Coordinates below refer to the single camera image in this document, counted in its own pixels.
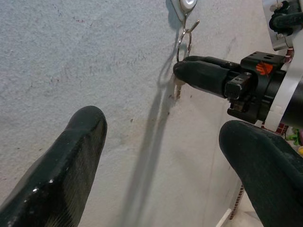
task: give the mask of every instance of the orange logo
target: orange logo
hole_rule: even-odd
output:
[[[273,65],[271,64],[267,64],[267,63],[263,63],[260,62],[257,66],[256,66],[256,70],[258,72],[260,72],[260,75],[265,76],[265,75],[269,75],[269,73],[271,73],[271,71],[273,70]]]

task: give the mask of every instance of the white stucco wall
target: white stucco wall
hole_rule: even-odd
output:
[[[237,178],[218,147],[227,102],[167,83],[170,0],[0,0],[0,203],[79,108],[108,136],[81,227],[212,227]],[[272,52],[261,1],[199,0],[192,54]]]

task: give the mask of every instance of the metal key ring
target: metal key ring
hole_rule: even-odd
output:
[[[181,43],[183,41],[183,38],[184,38],[185,34],[189,35],[189,41],[188,41],[187,52],[185,54],[185,57],[189,56],[189,53],[190,53],[190,50],[191,50],[191,37],[192,37],[191,31],[190,30],[185,30],[185,31],[183,31],[183,33],[182,33],[182,35],[181,35],[181,37],[180,37],[180,39],[178,41],[178,45],[177,45],[177,62],[180,61],[180,59],[179,59],[179,52],[180,52]]]

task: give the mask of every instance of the textured wall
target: textured wall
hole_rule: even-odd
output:
[[[108,137],[81,227],[214,226],[237,178],[218,148],[225,100],[169,83],[170,0],[0,0],[0,202],[72,114]],[[239,61],[271,45],[261,1],[198,1],[192,54]]]

